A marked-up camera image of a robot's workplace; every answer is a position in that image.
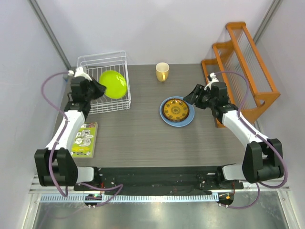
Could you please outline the light blue plate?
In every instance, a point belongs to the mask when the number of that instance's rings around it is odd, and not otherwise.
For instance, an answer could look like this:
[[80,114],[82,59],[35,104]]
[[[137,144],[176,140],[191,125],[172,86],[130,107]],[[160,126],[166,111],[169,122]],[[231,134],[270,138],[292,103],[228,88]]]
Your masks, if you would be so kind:
[[[172,98],[178,98],[178,99],[182,99],[182,97],[180,96],[172,96],[172,97],[169,97],[167,99],[172,99]],[[171,126],[174,126],[174,127],[184,127],[184,126],[187,126],[188,124],[190,124],[193,119],[194,119],[194,116],[195,116],[195,111],[194,111],[194,107],[190,104],[187,103],[187,105],[189,106],[190,108],[190,113],[189,113],[189,116],[182,122],[179,122],[179,123],[174,123],[174,122],[170,122],[170,121],[167,121],[165,120],[165,118],[163,117],[163,115],[161,114],[161,105],[160,105],[160,108],[159,108],[159,113],[160,113],[160,116],[162,118],[163,121],[165,121],[167,124],[171,125]]]

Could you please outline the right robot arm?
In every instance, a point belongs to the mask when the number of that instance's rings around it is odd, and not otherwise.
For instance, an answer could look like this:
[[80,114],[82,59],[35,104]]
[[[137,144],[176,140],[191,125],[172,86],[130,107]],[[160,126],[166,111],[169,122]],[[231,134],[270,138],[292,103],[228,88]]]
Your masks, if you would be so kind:
[[218,187],[227,188],[233,180],[262,183],[285,175],[281,142],[261,134],[244,119],[238,107],[229,102],[225,83],[216,82],[208,87],[197,84],[183,100],[200,109],[211,109],[213,117],[227,127],[245,148],[241,164],[220,167],[220,174],[215,176]]

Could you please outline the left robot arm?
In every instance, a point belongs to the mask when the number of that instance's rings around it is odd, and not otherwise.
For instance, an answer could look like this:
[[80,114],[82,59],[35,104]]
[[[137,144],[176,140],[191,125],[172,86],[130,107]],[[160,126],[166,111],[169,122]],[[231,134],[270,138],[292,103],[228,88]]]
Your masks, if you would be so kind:
[[71,187],[82,182],[90,190],[97,190],[101,186],[102,179],[97,176],[97,168],[76,166],[71,149],[78,130],[89,114],[91,100],[103,96],[105,89],[91,78],[81,76],[71,79],[72,100],[61,111],[61,125],[47,146],[38,149],[34,155],[41,186]]

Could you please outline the green plate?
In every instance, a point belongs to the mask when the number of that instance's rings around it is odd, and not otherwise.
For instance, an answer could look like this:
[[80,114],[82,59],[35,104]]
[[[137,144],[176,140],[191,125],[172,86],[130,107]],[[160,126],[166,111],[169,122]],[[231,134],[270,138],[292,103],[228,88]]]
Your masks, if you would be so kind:
[[127,92],[127,82],[117,71],[104,71],[99,79],[99,83],[106,87],[105,95],[111,99],[121,99]]

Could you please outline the brown yellow plate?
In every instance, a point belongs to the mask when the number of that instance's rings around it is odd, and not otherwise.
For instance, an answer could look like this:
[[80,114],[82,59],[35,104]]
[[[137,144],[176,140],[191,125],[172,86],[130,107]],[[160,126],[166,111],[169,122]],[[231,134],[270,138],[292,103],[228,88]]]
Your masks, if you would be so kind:
[[167,99],[163,105],[161,105],[161,114],[165,120],[170,122],[182,122],[189,116],[189,113],[190,108],[182,99]]

